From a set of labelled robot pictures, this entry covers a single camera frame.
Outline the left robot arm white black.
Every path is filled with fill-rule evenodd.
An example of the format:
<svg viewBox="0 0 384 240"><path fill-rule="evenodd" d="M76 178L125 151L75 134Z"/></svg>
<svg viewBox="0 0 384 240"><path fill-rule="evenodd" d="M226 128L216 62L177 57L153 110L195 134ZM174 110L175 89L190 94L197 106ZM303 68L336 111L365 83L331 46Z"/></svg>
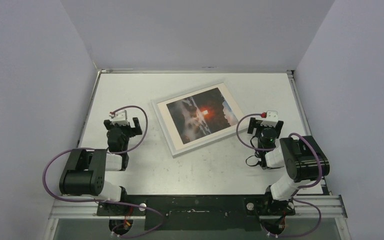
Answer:
<svg viewBox="0 0 384 240"><path fill-rule="evenodd" d="M107 119L103 122L107 130L107 149L77 148L71 151L59 180L62 194L110 201L109 208L119 216L129 210L126 189L106 181L105 173L127 169L129 141L143 134L139 119L134 117L132 120L133 127L128 120Z"/></svg>

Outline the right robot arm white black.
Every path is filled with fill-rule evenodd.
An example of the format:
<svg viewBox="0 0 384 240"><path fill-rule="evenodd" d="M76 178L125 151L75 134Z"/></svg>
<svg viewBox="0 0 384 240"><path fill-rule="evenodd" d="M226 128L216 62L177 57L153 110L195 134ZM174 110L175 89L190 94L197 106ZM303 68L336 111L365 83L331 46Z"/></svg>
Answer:
<svg viewBox="0 0 384 240"><path fill-rule="evenodd" d="M251 117L247 133L257 140L250 143L255 166L263 170L284 168L282 177L267 187L261 202L253 202L258 214L291 215L294 213L292 197L301 189L316 185L330 173L330 162L314 137L293 133L281 138L283 121L259 120Z"/></svg>

